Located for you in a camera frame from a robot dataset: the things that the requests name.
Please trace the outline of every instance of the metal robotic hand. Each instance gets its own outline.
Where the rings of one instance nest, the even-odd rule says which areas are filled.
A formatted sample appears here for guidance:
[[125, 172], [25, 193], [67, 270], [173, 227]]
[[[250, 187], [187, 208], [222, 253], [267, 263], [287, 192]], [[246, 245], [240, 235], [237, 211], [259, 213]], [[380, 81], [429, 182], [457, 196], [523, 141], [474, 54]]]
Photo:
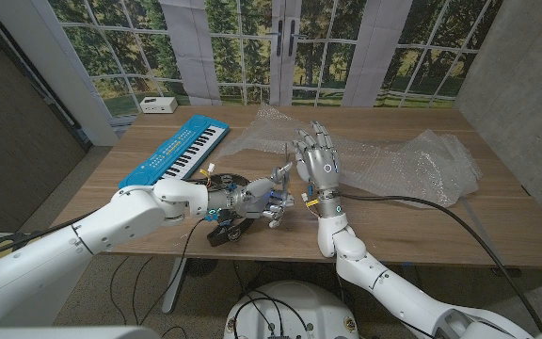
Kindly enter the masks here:
[[317, 140], [307, 132], [296, 129], [302, 140], [293, 141], [296, 149], [296, 170], [305, 182], [313, 184], [316, 190], [327, 190], [338, 186], [340, 159], [331, 137], [318, 121], [311, 121]]

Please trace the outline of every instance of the table leg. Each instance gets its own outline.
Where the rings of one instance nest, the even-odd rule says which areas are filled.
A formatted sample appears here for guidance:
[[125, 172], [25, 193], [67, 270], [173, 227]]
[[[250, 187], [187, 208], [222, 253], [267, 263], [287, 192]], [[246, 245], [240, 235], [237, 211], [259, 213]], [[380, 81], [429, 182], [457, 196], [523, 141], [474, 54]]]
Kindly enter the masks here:
[[183, 280], [184, 275], [184, 269], [185, 269], [185, 262], [187, 262], [186, 258], [177, 258], [175, 259], [175, 263], [173, 264], [173, 269], [170, 271], [170, 278], [169, 283], [172, 281], [175, 274], [177, 274], [177, 271], [179, 271], [179, 275], [177, 276], [177, 279], [173, 282], [173, 284], [168, 288], [167, 292], [165, 293], [165, 299], [162, 303], [162, 312], [169, 314], [175, 307], [175, 302], [177, 301], [177, 295], [179, 294], [179, 287], [181, 286], [181, 281]]

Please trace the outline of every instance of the blue keyboard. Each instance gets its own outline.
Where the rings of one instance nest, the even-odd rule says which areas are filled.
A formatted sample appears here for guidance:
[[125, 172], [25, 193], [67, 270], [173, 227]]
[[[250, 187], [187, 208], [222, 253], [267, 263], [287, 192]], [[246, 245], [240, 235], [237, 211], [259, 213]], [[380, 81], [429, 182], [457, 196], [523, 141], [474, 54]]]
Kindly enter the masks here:
[[153, 185], [163, 178], [188, 178], [229, 130], [228, 124], [221, 121], [193, 116], [148, 160], [129, 173], [119, 183], [119, 188]]

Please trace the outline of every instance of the white robotic arm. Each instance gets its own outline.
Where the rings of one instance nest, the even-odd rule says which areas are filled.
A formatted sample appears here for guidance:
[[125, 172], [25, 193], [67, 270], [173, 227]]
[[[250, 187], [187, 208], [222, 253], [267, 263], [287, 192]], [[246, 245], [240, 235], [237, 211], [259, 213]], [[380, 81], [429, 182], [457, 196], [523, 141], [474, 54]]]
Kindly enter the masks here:
[[204, 185], [164, 179], [154, 186], [119, 190], [98, 211], [0, 259], [0, 320], [93, 255], [150, 234], [160, 226], [180, 223], [186, 207], [195, 219], [204, 218], [209, 209], [229, 209], [244, 218], [272, 218], [277, 224], [284, 202], [273, 194], [273, 188], [282, 183], [291, 166], [287, 164], [275, 169], [269, 178], [234, 189], [209, 192]]
[[317, 242], [325, 257], [337, 256], [336, 269], [345, 280], [367, 290], [418, 338], [532, 338], [510, 320], [486, 310], [432, 299], [392, 272], [365, 248], [348, 225], [338, 187], [340, 160], [326, 128], [313, 121], [316, 140], [302, 130], [295, 141], [300, 177], [315, 186], [319, 206]]

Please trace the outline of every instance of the bubble wrap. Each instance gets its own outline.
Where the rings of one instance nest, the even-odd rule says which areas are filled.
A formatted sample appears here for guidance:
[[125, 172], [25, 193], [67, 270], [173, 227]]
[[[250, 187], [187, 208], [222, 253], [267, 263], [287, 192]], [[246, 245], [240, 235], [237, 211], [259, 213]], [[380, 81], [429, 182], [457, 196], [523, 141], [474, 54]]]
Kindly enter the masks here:
[[[299, 139], [296, 128], [313, 135], [308, 123], [263, 106], [255, 121], [223, 147], [218, 157], [244, 149], [283, 153], [286, 142], [294, 152], [291, 141]], [[342, 184], [375, 195], [421, 198], [445, 207], [478, 190], [482, 173], [468, 149], [453, 135], [437, 136], [426, 130], [407, 142], [361, 142], [332, 134], [331, 127], [328, 132], [341, 159]]]

